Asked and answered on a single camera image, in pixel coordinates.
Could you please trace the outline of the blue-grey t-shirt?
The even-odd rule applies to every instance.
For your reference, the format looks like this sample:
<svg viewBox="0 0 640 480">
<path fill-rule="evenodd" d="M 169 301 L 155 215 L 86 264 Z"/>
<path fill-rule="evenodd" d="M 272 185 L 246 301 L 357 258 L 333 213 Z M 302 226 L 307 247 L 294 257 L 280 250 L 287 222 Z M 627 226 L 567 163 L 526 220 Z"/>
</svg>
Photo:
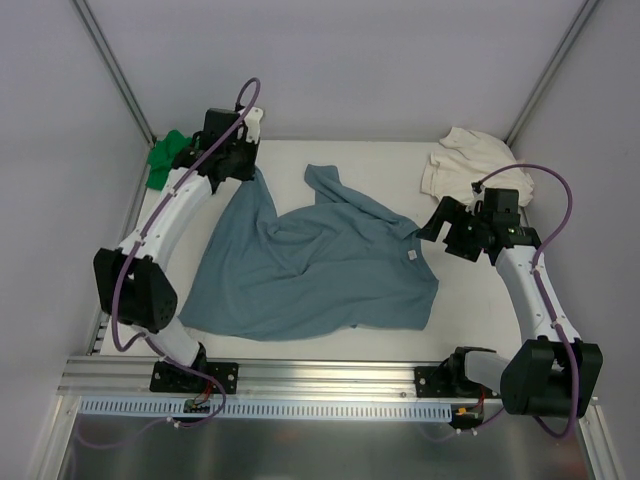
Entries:
<svg viewBox="0 0 640 480">
<path fill-rule="evenodd" d="M 243 183 L 204 250 L 182 323 L 255 341 L 348 327 L 423 329 L 439 282 L 416 223 L 308 166 L 312 205 L 278 214 L 262 175 Z"/>
</svg>

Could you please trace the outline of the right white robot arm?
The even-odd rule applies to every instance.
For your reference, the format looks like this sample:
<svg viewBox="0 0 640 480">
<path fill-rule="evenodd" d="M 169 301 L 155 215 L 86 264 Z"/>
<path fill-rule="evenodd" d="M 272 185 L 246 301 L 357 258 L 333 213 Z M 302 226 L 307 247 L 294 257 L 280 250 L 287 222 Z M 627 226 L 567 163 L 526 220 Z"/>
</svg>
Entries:
<svg viewBox="0 0 640 480">
<path fill-rule="evenodd" d="M 517 191 L 487 188 L 469 206 L 446 196 L 418 236 L 434 242 L 444 226 L 446 253 L 472 262 L 488 256 L 507 288 L 522 345 L 510 359 L 486 348 L 459 347 L 426 384 L 461 397 L 482 386 L 496 392 L 512 415 L 583 417 L 603 355 L 566 317 L 546 271 L 542 242 L 521 223 Z"/>
</svg>

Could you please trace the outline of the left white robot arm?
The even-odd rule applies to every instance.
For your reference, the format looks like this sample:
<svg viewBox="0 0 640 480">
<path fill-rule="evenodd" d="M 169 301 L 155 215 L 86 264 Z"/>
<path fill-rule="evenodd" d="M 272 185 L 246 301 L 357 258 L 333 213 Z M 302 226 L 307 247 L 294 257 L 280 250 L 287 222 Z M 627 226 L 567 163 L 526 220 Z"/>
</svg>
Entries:
<svg viewBox="0 0 640 480">
<path fill-rule="evenodd" d="M 175 156 L 151 211 L 119 246 L 101 248 L 93 260 L 102 310 L 112 325 L 131 327 L 136 340 L 176 363 L 173 379 L 186 391 L 207 382 L 202 348 L 177 316 L 178 296 L 167 278 L 171 254 L 197 211 L 231 178 L 255 174 L 264 112 L 258 107 L 210 109 L 204 127 Z"/>
</svg>

